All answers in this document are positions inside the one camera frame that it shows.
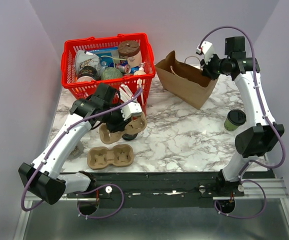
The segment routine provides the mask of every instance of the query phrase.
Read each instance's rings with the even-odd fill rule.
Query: paper bag handle
[[[184,60],[184,63],[186,63],[186,61],[187,61],[188,58],[196,58],[196,59],[198,59],[198,60],[199,60],[199,64],[200,64],[200,62],[201,62],[199,57],[192,55],[192,56],[187,56],[187,57],[185,58],[185,60]]]
[[[199,57],[192,55],[192,56],[187,56],[187,57],[185,58],[185,60],[184,60],[184,63],[186,63],[186,61],[187,61],[188,58],[196,58],[196,59],[199,60],[199,63],[201,62],[200,59],[199,59]],[[186,79],[186,80],[187,80],[187,78],[184,78],[184,77],[179,76],[178,74],[176,74],[175,71],[174,71],[174,69],[173,69],[173,66],[170,66],[170,70],[171,70],[171,72],[172,72],[174,75],[176,75],[178,78]]]
[[[184,78],[184,77],[179,76],[178,74],[176,74],[175,71],[174,71],[174,69],[173,69],[173,66],[170,66],[170,70],[171,70],[171,72],[172,72],[174,75],[176,75],[178,78],[186,79],[186,80],[187,80],[187,78]]]

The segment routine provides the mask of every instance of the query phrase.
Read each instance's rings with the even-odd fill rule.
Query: green ball
[[[123,74],[119,69],[114,67],[107,67],[101,74],[101,80],[110,80],[110,79],[120,79],[123,77]]]

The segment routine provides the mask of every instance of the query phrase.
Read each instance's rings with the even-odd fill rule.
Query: can
[[[129,64],[126,65],[117,64],[115,68],[119,69],[119,71],[122,72],[123,74],[129,74],[131,72],[131,67]]]

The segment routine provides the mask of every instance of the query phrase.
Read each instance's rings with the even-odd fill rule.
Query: white bottle
[[[146,75],[145,69],[144,69],[144,63],[140,63],[141,67],[139,67],[139,70],[134,72],[134,76],[138,75]]]

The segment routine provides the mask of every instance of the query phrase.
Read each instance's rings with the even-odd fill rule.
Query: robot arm
[[[215,54],[212,43],[207,41],[197,47],[196,53],[204,55],[204,59],[200,63],[202,75],[212,80],[217,79],[220,74],[230,75],[241,94],[248,129],[236,136],[236,151],[229,164],[220,172],[226,182],[237,182],[247,170],[247,168],[244,169],[246,163],[271,151],[278,142],[277,136],[265,117],[273,123],[280,136],[282,136],[285,129],[282,124],[276,124],[268,108],[261,86],[260,68],[257,60],[255,62],[257,86],[255,86],[252,72],[253,62],[251,57],[246,57],[245,38],[243,36],[226,38],[225,54],[227,58],[220,59]],[[256,88],[260,92],[266,112],[265,116]]]
[[[131,117],[141,115],[141,106],[135,102],[108,112],[116,92],[115,88],[101,83],[90,98],[78,99],[73,103],[70,115],[49,146],[31,165],[23,163],[18,170],[22,183],[26,186],[37,167],[44,163],[28,189],[31,193],[52,205],[63,194],[84,192],[94,183],[90,174],[85,172],[60,175],[60,171],[79,140],[92,129],[97,121],[106,123],[107,129],[115,133],[124,131]],[[98,117],[83,121],[93,115],[98,115]]]

